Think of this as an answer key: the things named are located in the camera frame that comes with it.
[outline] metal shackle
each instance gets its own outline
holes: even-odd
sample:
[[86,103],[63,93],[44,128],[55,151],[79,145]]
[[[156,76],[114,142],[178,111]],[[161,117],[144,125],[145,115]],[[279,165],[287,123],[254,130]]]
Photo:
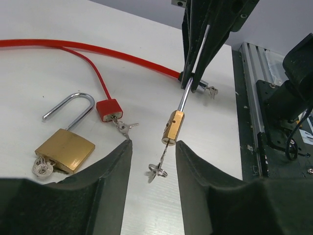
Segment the metal shackle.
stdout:
[[64,100],[62,100],[59,104],[57,104],[55,107],[53,107],[50,111],[48,111],[45,115],[43,115],[43,120],[49,119],[49,117],[54,114],[56,111],[58,111],[62,106],[65,104],[69,103],[71,100],[75,98],[85,98],[89,100],[90,105],[79,115],[68,127],[67,131],[69,131],[73,126],[75,126],[77,123],[79,123],[88,113],[91,112],[91,110],[94,108],[94,99],[91,95],[86,94],[86,93],[74,93],[70,94],[68,97],[66,97]]

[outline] red cable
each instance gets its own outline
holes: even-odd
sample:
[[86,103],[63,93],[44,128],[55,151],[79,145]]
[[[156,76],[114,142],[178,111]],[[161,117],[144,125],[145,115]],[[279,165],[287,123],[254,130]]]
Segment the red cable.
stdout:
[[98,78],[99,78],[99,81],[100,81],[100,83],[101,83],[101,86],[102,86],[102,88],[103,88],[103,90],[104,90],[104,92],[105,92],[107,98],[108,98],[108,99],[112,99],[111,96],[110,96],[110,94],[109,94],[108,88],[107,88],[106,84],[104,83],[103,78],[102,78],[102,76],[101,76],[99,70],[97,69],[96,65],[95,65],[89,58],[87,58],[86,56],[84,56],[84,55],[81,54],[81,53],[78,53],[78,52],[76,52],[76,51],[74,51],[74,50],[71,50],[71,49],[68,49],[68,48],[65,48],[65,47],[54,47],[54,48],[67,51],[67,52],[69,52],[69,53],[72,53],[72,54],[74,54],[74,55],[77,55],[77,56],[81,57],[82,59],[86,60],[86,61],[91,65],[91,67],[94,69],[94,71],[96,72],[96,74],[97,74],[97,76],[98,76]]
[[119,51],[98,47],[85,43],[77,43],[63,40],[50,40],[50,39],[13,39],[13,40],[0,40],[0,47],[20,47],[20,46],[43,46],[43,47],[71,47],[100,53],[103,55],[115,57],[121,60],[129,61],[134,64],[167,74],[171,77],[178,79],[179,72],[166,68],[162,65],[152,63],[150,61],[128,55]]

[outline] padlock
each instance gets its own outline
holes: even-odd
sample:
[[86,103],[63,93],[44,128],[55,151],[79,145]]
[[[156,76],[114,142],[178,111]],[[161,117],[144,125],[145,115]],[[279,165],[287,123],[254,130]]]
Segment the padlock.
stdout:
[[35,150],[38,157],[43,157],[46,161],[53,162],[55,164],[54,168],[69,174],[75,173],[95,149],[93,143],[70,132],[70,129],[80,122],[94,108],[94,99],[86,93],[74,93],[66,97],[61,103],[43,115],[43,120],[47,120],[62,106],[77,97],[83,97],[89,100],[89,107],[86,108],[85,111],[67,127],[67,129],[59,129]]

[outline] background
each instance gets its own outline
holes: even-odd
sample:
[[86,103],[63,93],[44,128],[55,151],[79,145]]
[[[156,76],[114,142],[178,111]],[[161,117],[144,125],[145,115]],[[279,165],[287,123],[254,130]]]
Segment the background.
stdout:
[[[184,8],[171,0],[92,0],[175,28],[181,28]],[[286,55],[313,32],[313,0],[260,0],[237,33],[226,44],[238,50],[242,42]]]

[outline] black wire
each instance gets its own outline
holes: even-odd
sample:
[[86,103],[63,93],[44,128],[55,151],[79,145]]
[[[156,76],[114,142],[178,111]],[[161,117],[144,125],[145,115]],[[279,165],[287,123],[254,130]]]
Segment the black wire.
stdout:
[[290,149],[289,149],[289,147],[290,147],[290,142],[291,142],[291,140],[292,140],[292,138],[293,138],[294,133],[298,130],[298,128],[301,126],[301,124],[310,116],[310,113],[312,112],[312,110],[313,110],[313,106],[310,106],[310,107],[307,109],[307,111],[305,112],[304,116],[303,116],[303,117],[301,118],[301,120],[299,121],[299,123],[296,125],[296,127],[293,129],[293,131],[292,131],[292,132],[290,133],[290,135],[288,136],[288,139],[287,139],[287,141],[286,141],[285,155],[286,155],[286,157],[287,157],[289,160],[294,161],[294,160],[296,160],[297,157],[298,157],[298,145],[297,145],[297,143],[296,143],[295,140],[293,140],[293,141],[294,141],[294,144],[292,144],[293,147],[294,147],[294,149],[295,149],[294,156],[293,156],[293,158],[290,156]]

